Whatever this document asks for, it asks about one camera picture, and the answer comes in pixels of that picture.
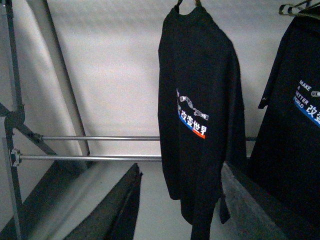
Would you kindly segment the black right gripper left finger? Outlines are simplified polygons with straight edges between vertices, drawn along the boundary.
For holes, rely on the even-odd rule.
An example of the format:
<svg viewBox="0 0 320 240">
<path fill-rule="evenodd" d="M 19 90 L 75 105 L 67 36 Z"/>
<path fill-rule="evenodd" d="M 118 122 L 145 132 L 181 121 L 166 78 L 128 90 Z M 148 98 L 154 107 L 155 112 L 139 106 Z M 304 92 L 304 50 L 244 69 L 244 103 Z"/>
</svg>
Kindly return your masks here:
<svg viewBox="0 0 320 240">
<path fill-rule="evenodd" d="M 140 207 L 143 173 L 134 163 L 66 240 L 132 240 Z"/>
</svg>

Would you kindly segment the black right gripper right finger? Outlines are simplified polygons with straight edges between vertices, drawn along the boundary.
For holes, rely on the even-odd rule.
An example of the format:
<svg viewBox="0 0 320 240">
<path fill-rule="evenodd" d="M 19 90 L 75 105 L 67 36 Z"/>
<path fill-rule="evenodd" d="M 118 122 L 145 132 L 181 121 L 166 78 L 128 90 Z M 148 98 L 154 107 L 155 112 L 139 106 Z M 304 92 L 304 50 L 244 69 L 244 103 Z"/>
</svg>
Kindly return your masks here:
<svg viewBox="0 0 320 240">
<path fill-rule="evenodd" d="M 293 213 L 239 169 L 225 162 L 222 189 L 241 240 L 318 240 L 320 229 Z"/>
</svg>

